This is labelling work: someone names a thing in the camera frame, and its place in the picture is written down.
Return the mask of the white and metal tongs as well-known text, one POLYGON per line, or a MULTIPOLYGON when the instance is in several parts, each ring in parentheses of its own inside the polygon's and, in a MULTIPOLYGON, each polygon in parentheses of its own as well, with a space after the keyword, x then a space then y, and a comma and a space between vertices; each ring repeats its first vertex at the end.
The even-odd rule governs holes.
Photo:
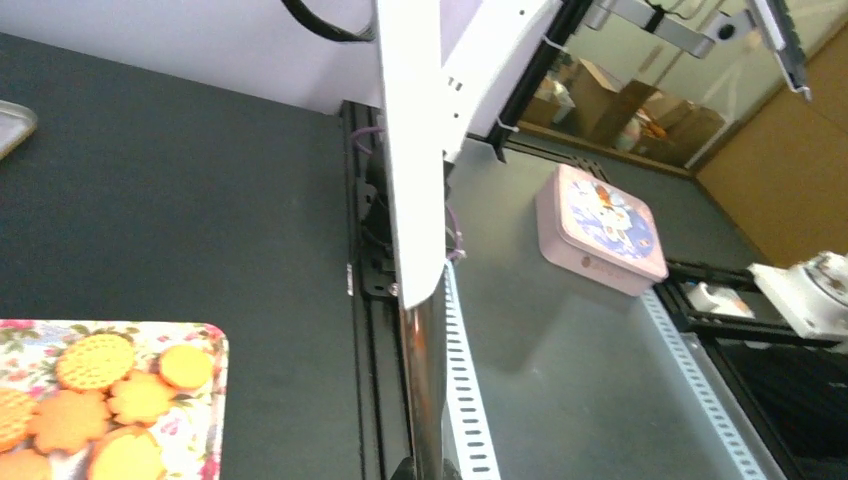
POLYGON ((413 476, 444 475, 445 212, 440 7, 377 1, 388 189, 413 476))

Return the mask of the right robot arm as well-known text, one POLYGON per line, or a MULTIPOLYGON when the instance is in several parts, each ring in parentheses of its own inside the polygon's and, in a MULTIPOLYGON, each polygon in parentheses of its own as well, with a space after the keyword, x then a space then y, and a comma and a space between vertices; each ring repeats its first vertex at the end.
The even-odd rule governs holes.
POLYGON ((443 163, 551 1, 485 1, 447 58, 437 1, 374 4, 399 302, 430 298, 445 263, 443 163))

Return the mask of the pink cartoon tin box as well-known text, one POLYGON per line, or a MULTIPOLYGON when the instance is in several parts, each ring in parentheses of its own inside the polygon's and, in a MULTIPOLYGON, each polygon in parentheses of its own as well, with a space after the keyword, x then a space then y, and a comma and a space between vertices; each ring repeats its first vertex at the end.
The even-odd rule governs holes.
POLYGON ((668 277, 654 217, 637 197, 559 165, 535 209, 539 248, 551 264, 633 297, 668 277))

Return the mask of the floral serving tray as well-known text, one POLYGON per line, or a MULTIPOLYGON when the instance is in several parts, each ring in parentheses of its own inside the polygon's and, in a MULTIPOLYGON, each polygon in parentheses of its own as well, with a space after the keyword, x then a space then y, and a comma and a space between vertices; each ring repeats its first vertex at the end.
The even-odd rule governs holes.
POLYGON ((208 323, 5 319, 5 479, 217 479, 229 344, 208 323))

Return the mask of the silver tin lid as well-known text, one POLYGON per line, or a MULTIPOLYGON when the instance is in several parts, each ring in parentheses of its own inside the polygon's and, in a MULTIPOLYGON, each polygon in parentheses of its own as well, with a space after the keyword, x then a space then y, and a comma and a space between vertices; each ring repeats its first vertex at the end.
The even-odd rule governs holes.
POLYGON ((1 152, 5 159, 18 146, 26 141, 37 129, 38 116, 23 106, 9 101, 1 104, 1 152))

